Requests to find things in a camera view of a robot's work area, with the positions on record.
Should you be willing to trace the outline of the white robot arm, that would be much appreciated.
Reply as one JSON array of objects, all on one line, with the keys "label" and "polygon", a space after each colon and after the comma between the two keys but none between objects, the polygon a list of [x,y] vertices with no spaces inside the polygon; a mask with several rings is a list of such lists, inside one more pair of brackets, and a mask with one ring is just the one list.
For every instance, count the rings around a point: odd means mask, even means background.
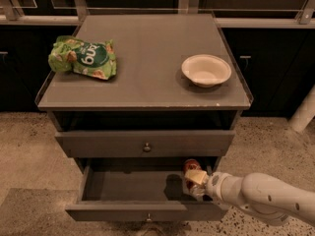
[{"label": "white robot arm", "polygon": [[190,195],[210,198],[218,207],[236,207],[273,226],[295,217],[315,223],[314,91],[280,125],[268,118],[243,117],[227,155],[229,164],[207,173],[189,160],[185,178]]}]

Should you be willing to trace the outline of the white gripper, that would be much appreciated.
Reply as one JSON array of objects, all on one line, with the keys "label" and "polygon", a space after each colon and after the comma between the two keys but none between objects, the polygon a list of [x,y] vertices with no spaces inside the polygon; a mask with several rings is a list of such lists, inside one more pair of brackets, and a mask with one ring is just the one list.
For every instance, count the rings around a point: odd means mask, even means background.
[{"label": "white gripper", "polygon": [[184,177],[196,185],[206,184],[206,193],[214,202],[225,203],[231,190],[231,175],[222,172],[212,173],[209,177],[203,170],[188,170]]}]

